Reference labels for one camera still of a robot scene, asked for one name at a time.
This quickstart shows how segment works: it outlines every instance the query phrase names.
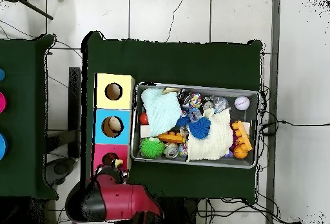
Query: dark green tablecloth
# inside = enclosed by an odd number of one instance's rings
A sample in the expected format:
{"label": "dark green tablecloth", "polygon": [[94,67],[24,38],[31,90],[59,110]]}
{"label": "dark green tablecloth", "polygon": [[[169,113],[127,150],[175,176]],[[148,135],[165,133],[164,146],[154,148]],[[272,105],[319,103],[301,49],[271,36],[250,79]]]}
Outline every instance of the dark green tablecloth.
{"label": "dark green tablecloth", "polygon": [[0,196],[57,198],[44,180],[44,60],[53,40],[53,35],[32,41],[0,39],[0,68],[6,73],[0,91],[7,98],[0,133],[8,141],[8,151],[0,160]]}
{"label": "dark green tablecloth", "polygon": [[[257,91],[260,82],[260,51],[260,41],[250,44],[111,41],[104,40],[99,32],[90,32],[82,42],[83,74],[86,72],[88,75],[86,154],[91,154],[95,73],[131,75],[136,82]],[[82,167],[86,167],[89,176],[89,156],[86,166]],[[151,194],[158,196],[241,197],[250,203],[255,198],[255,168],[132,162],[129,180],[130,183],[147,186]]]}

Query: metal tray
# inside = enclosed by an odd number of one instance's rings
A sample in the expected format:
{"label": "metal tray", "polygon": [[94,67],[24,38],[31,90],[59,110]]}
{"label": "metal tray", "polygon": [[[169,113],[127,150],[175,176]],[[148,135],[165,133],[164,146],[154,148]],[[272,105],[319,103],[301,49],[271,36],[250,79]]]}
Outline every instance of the metal tray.
{"label": "metal tray", "polygon": [[[219,158],[218,160],[197,160],[186,162],[186,158],[178,156],[175,159],[167,159],[164,155],[154,159],[149,159],[141,156],[140,153],[140,124],[138,116],[142,113],[143,102],[141,93],[147,88],[186,88],[192,92],[200,93],[204,96],[217,95],[227,98],[230,109],[231,122],[241,120],[242,122],[250,123],[250,142],[253,150],[244,159],[236,158]],[[239,96],[245,96],[250,100],[250,106],[245,111],[236,109],[234,103]],[[140,162],[154,162],[154,163],[179,163],[186,165],[203,165],[210,167],[236,167],[236,168],[252,168],[257,164],[257,150],[258,150],[258,132],[260,126],[260,107],[261,96],[257,91],[246,91],[241,89],[220,89],[209,87],[196,87],[185,85],[161,84],[161,83],[147,83],[140,82],[135,86],[133,98],[133,116],[132,116],[132,130],[131,130],[131,157],[133,160]]]}

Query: pink box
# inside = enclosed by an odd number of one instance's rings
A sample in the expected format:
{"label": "pink box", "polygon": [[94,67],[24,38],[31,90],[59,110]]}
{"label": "pink box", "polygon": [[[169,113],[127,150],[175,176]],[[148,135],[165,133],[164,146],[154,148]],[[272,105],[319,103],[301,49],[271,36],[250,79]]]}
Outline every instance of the pink box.
{"label": "pink box", "polygon": [[94,152],[93,171],[95,172],[97,166],[102,163],[102,158],[106,153],[115,153],[119,159],[123,160],[121,169],[127,170],[128,166],[128,145],[110,145],[110,144],[96,144]]}

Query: stacked boxes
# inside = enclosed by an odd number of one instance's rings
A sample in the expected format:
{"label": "stacked boxes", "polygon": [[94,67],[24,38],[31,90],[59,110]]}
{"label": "stacked boxes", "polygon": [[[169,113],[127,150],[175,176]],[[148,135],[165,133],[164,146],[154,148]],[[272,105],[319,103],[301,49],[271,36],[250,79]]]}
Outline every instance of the stacked boxes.
{"label": "stacked boxes", "polygon": [[131,167],[130,129],[134,85],[135,81],[130,75],[95,74],[94,172],[108,153],[115,153],[123,160],[122,170],[128,171]]}

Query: red ball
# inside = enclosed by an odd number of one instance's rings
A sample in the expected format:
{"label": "red ball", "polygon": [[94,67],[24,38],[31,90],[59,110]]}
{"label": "red ball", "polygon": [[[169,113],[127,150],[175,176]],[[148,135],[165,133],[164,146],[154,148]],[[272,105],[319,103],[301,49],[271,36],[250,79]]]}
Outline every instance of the red ball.
{"label": "red ball", "polygon": [[147,117],[146,113],[143,113],[143,114],[140,115],[140,123],[142,125],[148,125],[149,124],[148,117]]}

